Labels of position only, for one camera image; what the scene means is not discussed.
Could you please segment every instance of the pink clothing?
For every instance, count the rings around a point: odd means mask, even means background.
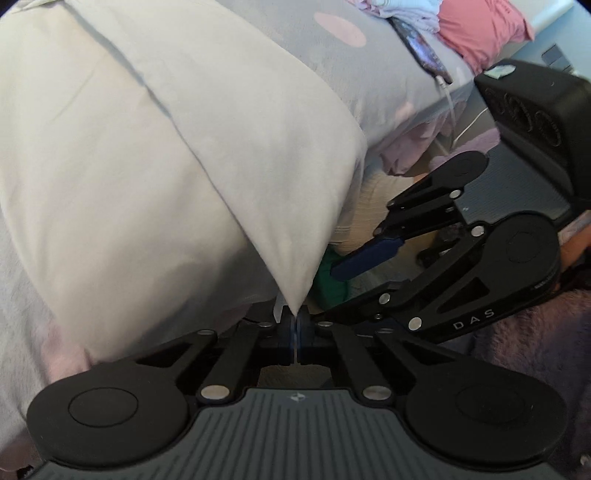
[[[461,147],[458,147],[449,155],[434,157],[429,162],[429,170],[430,171],[435,170],[437,167],[440,167],[445,162],[447,162],[450,158],[455,157],[456,155],[458,155],[462,152],[477,151],[477,152],[486,153],[492,147],[498,145],[500,141],[501,141],[501,136],[499,134],[499,131],[496,128],[491,128],[490,130],[487,130],[483,134],[478,135],[478,137],[476,137],[475,139],[470,140],[469,142],[466,142]]]
[[[444,0],[438,35],[464,58],[474,74],[490,67],[507,43],[535,36],[508,0]]]
[[[455,105],[456,118],[460,118],[465,108],[466,102],[458,102]],[[421,158],[439,133],[445,136],[452,134],[452,119],[449,112],[442,113],[430,122],[417,125],[381,150],[384,171],[390,175],[405,174]]]

